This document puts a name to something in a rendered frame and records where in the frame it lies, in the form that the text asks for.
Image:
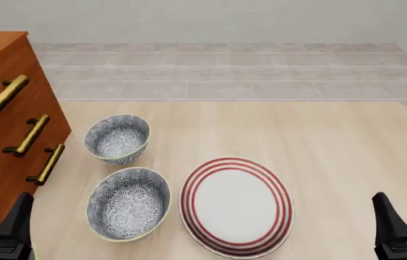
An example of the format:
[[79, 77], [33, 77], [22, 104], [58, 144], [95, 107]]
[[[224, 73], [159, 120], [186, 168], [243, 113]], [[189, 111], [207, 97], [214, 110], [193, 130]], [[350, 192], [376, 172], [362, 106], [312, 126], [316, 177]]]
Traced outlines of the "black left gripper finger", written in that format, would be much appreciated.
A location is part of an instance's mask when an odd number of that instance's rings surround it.
[[28, 192], [20, 194], [9, 214], [0, 223], [0, 240], [31, 244], [30, 216], [33, 201], [33, 196]]

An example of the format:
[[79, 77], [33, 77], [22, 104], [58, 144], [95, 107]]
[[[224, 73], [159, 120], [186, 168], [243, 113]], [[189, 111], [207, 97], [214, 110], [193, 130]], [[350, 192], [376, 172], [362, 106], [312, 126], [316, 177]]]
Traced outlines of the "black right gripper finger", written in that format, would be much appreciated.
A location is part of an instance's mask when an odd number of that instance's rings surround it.
[[376, 219], [375, 244], [407, 243], [407, 224], [402, 220], [383, 192], [372, 197]]

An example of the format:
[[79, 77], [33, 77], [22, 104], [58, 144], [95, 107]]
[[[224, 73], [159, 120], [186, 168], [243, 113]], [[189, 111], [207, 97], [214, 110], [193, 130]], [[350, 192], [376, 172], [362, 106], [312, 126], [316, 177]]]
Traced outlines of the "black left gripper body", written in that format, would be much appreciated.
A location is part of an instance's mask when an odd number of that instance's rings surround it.
[[0, 260], [28, 260], [33, 249], [18, 242], [4, 242], [0, 244]]

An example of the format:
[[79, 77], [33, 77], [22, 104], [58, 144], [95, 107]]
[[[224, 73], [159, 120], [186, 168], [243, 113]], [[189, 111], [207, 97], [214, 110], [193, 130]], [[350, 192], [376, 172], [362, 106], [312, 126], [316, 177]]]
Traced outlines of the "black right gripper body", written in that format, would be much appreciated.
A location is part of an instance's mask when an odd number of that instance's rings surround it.
[[374, 252], [378, 260], [407, 260], [407, 244], [391, 245], [378, 243], [375, 244]]

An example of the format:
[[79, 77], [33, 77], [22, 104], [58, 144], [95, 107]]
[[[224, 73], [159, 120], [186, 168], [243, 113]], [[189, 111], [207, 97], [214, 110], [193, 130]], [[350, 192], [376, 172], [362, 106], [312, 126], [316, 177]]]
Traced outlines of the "large patterned blue-grey bowl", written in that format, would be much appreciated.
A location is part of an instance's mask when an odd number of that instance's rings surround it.
[[86, 218], [103, 240], [132, 242], [150, 235], [171, 207], [171, 188], [157, 171], [133, 167], [100, 181], [89, 196]]

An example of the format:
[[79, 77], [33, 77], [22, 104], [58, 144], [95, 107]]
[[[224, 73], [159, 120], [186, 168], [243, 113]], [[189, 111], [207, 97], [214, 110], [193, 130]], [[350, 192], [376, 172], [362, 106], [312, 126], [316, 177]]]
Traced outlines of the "small patterned blue-grey bowl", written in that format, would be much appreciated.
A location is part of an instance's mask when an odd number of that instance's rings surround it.
[[150, 125], [145, 119], [119, 114], [103, 118], [92, 125], [85, 135], [85, 147], [101, 162], [123, 165], [142, 155], [150, 134]]

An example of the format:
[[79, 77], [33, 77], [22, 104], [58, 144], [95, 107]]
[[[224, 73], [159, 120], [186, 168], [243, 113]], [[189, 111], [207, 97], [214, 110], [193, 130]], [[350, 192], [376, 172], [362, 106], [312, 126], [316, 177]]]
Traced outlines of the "white plate with red rings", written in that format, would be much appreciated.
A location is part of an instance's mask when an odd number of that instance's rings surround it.
[[244, 157], [217, 157], [197, 166], [179, 194], [179, 213], [201, 246], [230, 259], [257, 259], [286, 242], [294, 200], [280, 177]]

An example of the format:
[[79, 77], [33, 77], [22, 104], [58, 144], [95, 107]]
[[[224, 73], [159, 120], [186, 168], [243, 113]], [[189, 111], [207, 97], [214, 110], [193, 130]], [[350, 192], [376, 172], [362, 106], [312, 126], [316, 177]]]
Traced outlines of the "wooden cabinet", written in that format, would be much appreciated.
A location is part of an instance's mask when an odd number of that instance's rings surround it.
[[[33, 194], [39, 187], [25, 178], [38, 175], [46, 164], [50, 154], [44, 149], [64, 144], [71, 131], [27, 33], [0, 32], [0, 92], [3, 80], [19, 75], [28, 76], [29, 83], [0, 112], [0, 222], [22, 192]], [[4, 147], [21, 143], [33, 127], [26, 120], [43, 114], [50, 116], [50, 121], [24, 157], [2, 152]]]

